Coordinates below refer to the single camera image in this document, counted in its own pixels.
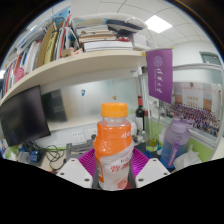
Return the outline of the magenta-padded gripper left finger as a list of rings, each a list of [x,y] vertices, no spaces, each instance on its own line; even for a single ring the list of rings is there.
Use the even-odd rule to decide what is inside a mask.
[[[98,185],[95,150],[91,149],[80,158],[70,158],[57,175],[80,187],[94,189]]]

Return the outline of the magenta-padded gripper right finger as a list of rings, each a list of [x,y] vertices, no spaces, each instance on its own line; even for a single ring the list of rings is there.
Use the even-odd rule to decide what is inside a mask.
[[[169,174],[170,172],[157,158],[148,158],[138,149],[133,149],[129,171],[129,185],[131,189],[144,187]]]

